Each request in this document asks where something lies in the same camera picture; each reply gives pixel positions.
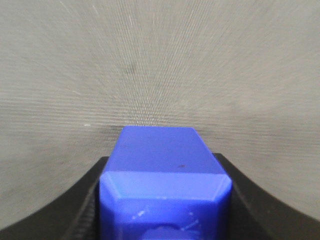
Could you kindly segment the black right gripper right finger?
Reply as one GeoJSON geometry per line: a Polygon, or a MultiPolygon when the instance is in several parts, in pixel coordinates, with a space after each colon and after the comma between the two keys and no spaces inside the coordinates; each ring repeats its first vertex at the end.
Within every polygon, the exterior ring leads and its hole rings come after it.
{"type": "Polygon", "coordinates": [[[228,240],[318,240],[320,222],[261,188],[223,154],[214,153],[232,180],[228,240]]]}

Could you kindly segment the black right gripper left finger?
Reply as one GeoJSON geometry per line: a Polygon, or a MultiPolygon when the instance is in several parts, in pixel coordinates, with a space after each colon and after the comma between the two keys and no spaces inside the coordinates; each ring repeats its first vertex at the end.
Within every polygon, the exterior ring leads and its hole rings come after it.
{"type": "Polygon", "coordinates": [[[101,157],[74,185],[31,215],[0,231],[2,240],[98,240],[101,157]]]}

